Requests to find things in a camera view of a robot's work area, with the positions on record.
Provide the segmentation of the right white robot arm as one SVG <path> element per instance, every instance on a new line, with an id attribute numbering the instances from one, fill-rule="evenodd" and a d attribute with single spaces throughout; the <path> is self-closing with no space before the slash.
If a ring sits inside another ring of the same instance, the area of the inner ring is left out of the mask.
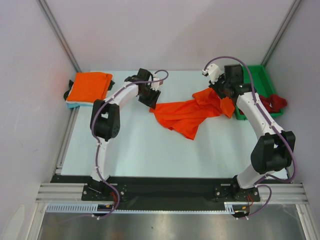
<path id="1" fill-rule="evenodd" d="M 250 155 L 250 165 L 236 179 L 230 188 L 231 196 L 242 201 L 249 189 L 292 165 L 296 137 L 292 131 L 285 131 L 268 113 L 252 82 L 244 82 L 244 69 L 240 64 L 226 65 L 221 70 L 216 64 L 209 64 L 202 71 L 209 76 L 209 87 L 219 98 L 230 98 L 245 115 L 257 137 L 257 143 Z"/>

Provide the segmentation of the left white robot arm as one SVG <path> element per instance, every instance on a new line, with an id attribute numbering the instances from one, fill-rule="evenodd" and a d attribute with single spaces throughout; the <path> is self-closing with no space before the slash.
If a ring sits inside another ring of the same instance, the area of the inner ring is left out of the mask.
<path id="1" fill-rule="evenodd" d="M 132 99 L 154 109 L 161 94 L 160 85 L 164 78 L 157 77 L 157 73 L 140 68 L 137 74 L 128 76 L 119 90 L 103 100 L 95 100 L 91 112 L 90 130 L 96 140 L 94 168 L 91 178 L 95 182 L 104 182 L 110 177 L 105 168 L 108 146 L 116 138 L 121 128 L 121 109 Z"/>

